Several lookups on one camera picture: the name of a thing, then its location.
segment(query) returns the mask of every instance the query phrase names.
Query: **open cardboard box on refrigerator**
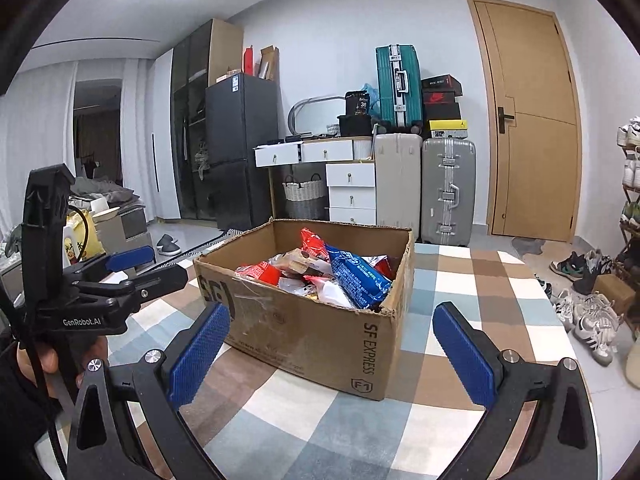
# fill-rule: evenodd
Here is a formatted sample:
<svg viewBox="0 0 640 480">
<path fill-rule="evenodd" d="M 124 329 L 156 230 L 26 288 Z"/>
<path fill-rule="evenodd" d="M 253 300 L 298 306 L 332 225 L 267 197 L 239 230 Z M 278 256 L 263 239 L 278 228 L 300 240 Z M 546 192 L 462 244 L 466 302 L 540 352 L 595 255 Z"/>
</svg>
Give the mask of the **open cardboard box on refrigerator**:
<svg viewBox="0 0 640 480">
<path fill-rule="evenodd" d="M 336 248 L 390 257 L 395 279 L 380 313 L 320 303 L 235 274 L 240 266 L 300 247 L 303 227 Z M 229 307 L 229 345 L 316 383 L 385 398 L 414 284 L 409 229 L 272 220 L 224 242 L 194 265 L 204 299 Z"/>
</svg>

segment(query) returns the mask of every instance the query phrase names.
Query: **black refrigerator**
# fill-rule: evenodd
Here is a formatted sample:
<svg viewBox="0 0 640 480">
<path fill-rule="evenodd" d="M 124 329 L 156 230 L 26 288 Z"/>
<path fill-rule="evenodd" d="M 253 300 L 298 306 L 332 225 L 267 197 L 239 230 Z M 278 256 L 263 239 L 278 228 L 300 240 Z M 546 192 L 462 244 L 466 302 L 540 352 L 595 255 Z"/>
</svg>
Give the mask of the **black refrigerator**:
<svg viewBox="0 0 640 480">
<path fill-rule="evenodd" d="M 273 81 L 237 74 L 207 88 L 207 176 L 221 230 L 248 230 L 271 217 L 269 174 L 254 148 L 278 139 Z"/>
</svg>

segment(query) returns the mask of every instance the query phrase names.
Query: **white curtain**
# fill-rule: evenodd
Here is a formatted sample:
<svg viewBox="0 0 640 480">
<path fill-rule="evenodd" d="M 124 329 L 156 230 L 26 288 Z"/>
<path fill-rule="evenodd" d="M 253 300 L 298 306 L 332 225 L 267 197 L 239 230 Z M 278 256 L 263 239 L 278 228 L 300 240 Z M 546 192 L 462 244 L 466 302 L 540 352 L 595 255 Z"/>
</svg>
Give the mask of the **white curtain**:
<svg viewBox="0 0 640 480">
<path fill-rule="evenodd" d="M 146 220 L 156 217 L 152 182 L 154 168 L 149 163 L 151 139 L 146 127 L 145 94 L 149 62 L 127 59 L 120 97 L 120 154 L 124 187 L 132 189 L 145 203 Z"/>
<path fill-rule="evenodd" d="M 74 91 L 78 62 L 19 73 L 0 98 L 0 232 L 22 221 L 29 172 L 74 163 Z"/>
</svg>

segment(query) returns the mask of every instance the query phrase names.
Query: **blue gripper pad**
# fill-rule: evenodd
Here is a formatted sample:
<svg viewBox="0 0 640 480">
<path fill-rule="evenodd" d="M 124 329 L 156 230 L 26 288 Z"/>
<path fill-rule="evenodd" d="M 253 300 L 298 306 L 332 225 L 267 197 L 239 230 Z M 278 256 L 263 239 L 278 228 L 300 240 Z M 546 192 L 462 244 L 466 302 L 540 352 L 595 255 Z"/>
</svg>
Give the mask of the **blue gripper pad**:
<svg viewBox="0 0 640 480">
<path fill-rule="evenodd" d="M 229 309 L 219 303 L 176 361 L 167 390 L 167 399 L 176 411 L 193 401 L 230 326 Z"/>
<path fill-rule="evenodd" d="M 132 269 L 138 265 L 148 264 L 154 260 L 155 256 L 153 247 L 146 245 L 123 253 L 113 254 L 108 259 L 105 267 L 111 272 L 119 272 L 120 270 Z"/>
<path fill-rule="evenodd" d="M 432 323 L 433 333 L 471 401 L 489 409 L 497 395 L 492 368 L 442 304 L 433 311 Z"/>
</svg>

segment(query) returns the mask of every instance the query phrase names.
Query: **human hand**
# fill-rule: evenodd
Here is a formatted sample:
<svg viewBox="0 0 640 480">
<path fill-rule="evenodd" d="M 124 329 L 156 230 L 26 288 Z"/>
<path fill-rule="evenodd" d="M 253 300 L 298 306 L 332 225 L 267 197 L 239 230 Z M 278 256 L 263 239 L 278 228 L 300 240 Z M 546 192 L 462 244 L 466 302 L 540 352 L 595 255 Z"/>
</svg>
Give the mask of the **human hand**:
<svg viewBox="0 0 640 480">
<path fill-rule="evenodd" d="M 40 365 L 42 366 L 42 371 L 46 374 L 55 374 L 58 371 L 58 354 L 56 351 L 51 348 L 49 345 L 44 343 L 36 343 L 36 350 L 38 351 L 38 355 L 40 357 Z M 86 368 L 91 359 L 102 359 L 106 361 L 107 355 L 109 353 L 107 338 L 103 335 L 99 336 L 96 342 L 85 352 L 84 356 L 82 356 L 82 368 Z M 31 367 L 31 361 L 29 356 L 27 355 L 27 351 L 24 349 L 18 348 L 16 351 L 16 359 L 18 361 L 18 368 L 20 368 L 21 373 L 30 380 L 33 384 L 36 384 L 36 377 L 33 371 L 33 367 Z M 82 383 L 82 374 L 76 377 L 76 384 L 78 388 Z M 49 391 L 49 397 L 52 399 L 57 398 L 56 393 L 53 389 L 53 386 L 49 384 L 47 380 L 47 390 Z"/>
</svg>

